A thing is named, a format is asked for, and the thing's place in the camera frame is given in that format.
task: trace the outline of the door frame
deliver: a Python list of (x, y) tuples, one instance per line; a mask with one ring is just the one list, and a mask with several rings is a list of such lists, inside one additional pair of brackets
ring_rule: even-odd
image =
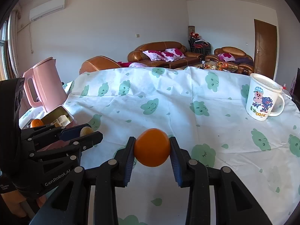
[[(255, 20), (259, 20), (259, 19), (254, 19), (253, 20), (253, 23), (254, 23), (254, 35), (255, 35), (255, 46), (254, 46), (254, 58), (253, 58), (253, 63), (255, 63), (255, 59), (256, 59), (256, 54), (257, 54), (257, 48), (256, 48), (256, 45), (258, 44), (257, 43), (257, 40), (258, 38), (256, 37), (256, 28), (255, 28)], [(277, 24), (274, 25), (276, 26), (276, 29), (277, 29), (277, 48), (276, 48), (276, 64), (275, 64), (275, 71), (274, 71), (274, 77), (272, 80), (275, 81), (275, 78), (276, 78), (276, 75), (277, 75), (277, 69), (278, 69), (278, 59), (279, 59), (279, 28), (278, 28), (278, 19), (277, 19)]]

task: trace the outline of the pink electric kettle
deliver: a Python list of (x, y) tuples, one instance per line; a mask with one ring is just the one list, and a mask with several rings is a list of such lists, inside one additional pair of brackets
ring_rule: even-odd
[[(53, 57), (47, 58), (35, 64), (23, 74), (25, 78), (24, 90), (29, 104), (32, 107), (42, 106), (45, 113), (62, 105), (67, 99), (67, 94), (62, 87), (55, 62), (56, 59), (53, 59)], [(35, 102), (32, 98), (28, 85), (30, 78), (33, 81), (37, 96), (40, 100), (38, 102)]]

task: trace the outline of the silver screw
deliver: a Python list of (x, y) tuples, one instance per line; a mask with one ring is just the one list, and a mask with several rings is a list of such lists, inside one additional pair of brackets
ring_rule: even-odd
[(80, 167), (80, 166), (77, 166), (77, 167), (74, 168), (74, 171), (75, 171), (76, 173), (80, 173), (82, 170), (83, 170), (83, 168)]
[(227, 167), (227, 166), (223, 167), (222, 170), (225, 173), (230, 173), (230, 171), (231, 171), (230, 167)]
[(190, 165), (197, 165), (198, 161), (195, 160), (195, 159), (190, 159), (190, 160), (188, 161), (188, 163), (189, 163)]
[(117, 163), (117, 160), (116, 159), (110, 159), (109, 161), (108, 161), (108, 164), (109, 165), (115, 165)]

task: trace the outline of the kettle handle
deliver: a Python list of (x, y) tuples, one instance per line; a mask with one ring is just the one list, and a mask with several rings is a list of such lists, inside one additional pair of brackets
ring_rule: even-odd
[(33, 69), (30, 68), (29, 70), (27, 70), (24, 74), (23, 74), (23, 78), (25, 78), (25, 82), (24, 82), (24, 90), (25, 90), (25, 93), (26, 93), (26, 96), (27, 96), (27, 99), (28, 99), (28, 102), (29, 104), (32, 106), (32, 107), (41, 107), (43, 105), (43, 103), (40, 101), (38, 102), (35, 102), (32, 98), (32, 94), (31, 94), (31, 91), (30, 91), (30, 88), (29, 88), (29, 85), (28, 85), (28, 80), (29, 79), (32, 79), (33, 81), (33, 84), (34, 84), (34, 87), (35, 89), (37, 89), (37, 86), (36, 86), (36, 83), (35, 83), (35, 76), (33, 74)]

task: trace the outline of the blue checkered cap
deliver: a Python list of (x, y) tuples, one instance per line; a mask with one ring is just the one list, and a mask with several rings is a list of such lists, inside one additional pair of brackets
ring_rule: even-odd
[(262, 93), (263, 94), (263, 89), (261, 88), (261, 87), (255, 87), (255, 90), (254, 90), (254, 92), (260, 92), (260, 93)]

